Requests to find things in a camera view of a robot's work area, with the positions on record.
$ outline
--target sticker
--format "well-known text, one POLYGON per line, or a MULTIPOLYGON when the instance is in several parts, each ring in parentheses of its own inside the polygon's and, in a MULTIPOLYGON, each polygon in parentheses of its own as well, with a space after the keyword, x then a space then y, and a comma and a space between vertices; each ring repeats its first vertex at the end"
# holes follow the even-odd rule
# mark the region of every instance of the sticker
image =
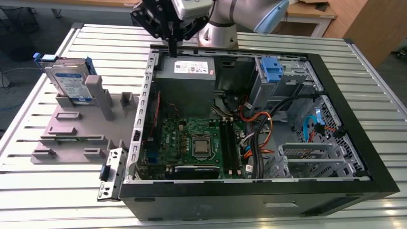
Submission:
POLYGON ((81 74, 55 73, 54 76, 59 87, 71 101, 75 103, 87 104, 87 102, 91 100, 91 96, 86 86, 82 83, 81 74))
POLYGON ((250 165, 245 165, 245 171, 252 173, 253 172, 253 167, 250 165))
POLYGON ((250 105, 248 102, 244 102, 244 106, 245 106, 248 109, 252 109, 252 105, 250 105))
POLYGON ((175 61, 174 73, 208 74, 208 62, 205 61, 175 61))

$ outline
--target aluminum extrusion table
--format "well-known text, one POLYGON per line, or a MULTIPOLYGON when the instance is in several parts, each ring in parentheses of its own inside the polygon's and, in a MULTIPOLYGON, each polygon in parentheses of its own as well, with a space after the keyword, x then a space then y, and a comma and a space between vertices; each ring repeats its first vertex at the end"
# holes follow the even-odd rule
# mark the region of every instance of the aluminum extrusion table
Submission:
MULTIPOLYGON (((139 222, 122 202, 95 202, 99 165, 29 161, 55 107, 55 89, 42 75, 0 140, 0 228, 407 228, 407 110, 357 48, 341 39, 250 33, 238 33, 237 38, 242 49, 321 55, 401 191, 326 217, 139 222)), ((141 28, 85 24, 70 29, 55 54, 89 56, 110 94, 137 94, 149 44, 161 41, 141 28)), ((196 39, 185 45, 194 46, 196 39)))

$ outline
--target orange wire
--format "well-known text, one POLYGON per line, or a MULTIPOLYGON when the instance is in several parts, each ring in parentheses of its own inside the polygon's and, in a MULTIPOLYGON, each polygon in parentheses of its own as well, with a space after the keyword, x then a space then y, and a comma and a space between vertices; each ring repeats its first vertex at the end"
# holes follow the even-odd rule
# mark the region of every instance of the orange wire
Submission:
MULTIPOLYGON (((264 153, 264 154, 272 154, 273 150, 261 149, 260 152, 264 153)), ((252 156, 252 151, 250 150, 248 150, 246 153, 244 154, 244 159, 246 159, 249 156, 252 156)))
POLYGON ((308 139, 308 142, 312 142, 312 140, 313 140, 313 136, 314 136, 314 130, 312 130, 312 132, 310 132, 310 137, 309 137, 309 139, 308 139))
POLYGON ((334 129, 334 128, 328 127, 328 126, 325 126, 325 129, 326 129, 326 130, 330 130, 330 131, 336 131, 336 129, 334 129))
POLYGON ((270 115, 269 115, 268 112, 261 111, 261 112, 256 113, 253 117, 250 117, 250 118, 244 118, 244 117, 242 117, 242 113, 241 113, 242 105, 240 106, 240 109, 238 109, 238 110, 240 110, 238 116, 240 116, 241 120, 245 121, 245 122, 252 122, 252 121, 254 121, 254 120, 260 117, 260 115, 265 115, 266 118, 269 119, 269 132, 268 132, 268 135, 266 135, 266 138, 265 138, 264 142, 260 144, 260 148, 262 148, 262 147, 266 145, 266 143, 268 143, 268 141, 269 141, 269 139, 270 139, 270 133, 272 133, 272 119, 270 119, 270 115))

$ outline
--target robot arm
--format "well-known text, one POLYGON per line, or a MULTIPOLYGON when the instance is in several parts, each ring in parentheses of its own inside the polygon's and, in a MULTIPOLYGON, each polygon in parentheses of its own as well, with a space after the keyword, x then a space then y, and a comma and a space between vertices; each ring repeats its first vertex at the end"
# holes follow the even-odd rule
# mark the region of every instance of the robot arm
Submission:
POLYGON ((142 0, 130 16, 151 37, 161 38, 169 56, 175 57, 182 40, 189 40, 206 25, 221 28, 237 23, 254 32, 270 33, 286 7, 288 0, 142 0))

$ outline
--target wooden desk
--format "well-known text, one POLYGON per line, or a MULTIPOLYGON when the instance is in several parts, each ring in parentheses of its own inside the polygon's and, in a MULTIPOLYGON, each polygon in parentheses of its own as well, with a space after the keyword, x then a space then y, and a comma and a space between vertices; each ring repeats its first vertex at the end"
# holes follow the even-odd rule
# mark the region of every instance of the wooden desk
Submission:
POLYGON ((330 18, 334 19, 337 14, 333 12, 332 8, 328 6, 325 11, 314 9, 314 4, 297 2, 288 7, 289 17, 302 17, 302 18, 330 18))
POLYGON ((337 15, 329 6, 324 12, 314 9, 314 4, 304 2, 297 2, 288 7, 288 22, 316 24, 310 37, 324 35, 329 23, 336 17, 337 15))
MULTIPOLYGON (((94 10, 129 12, 141 0, 0 0, 2 6, 22 6, 66 10, 94 10)), ((325 12, 314 9, 314 4, 297 2, 288 7, 286 22, 316 24, 312 37, 321 37, 336 13, 328 7, 325 12)))

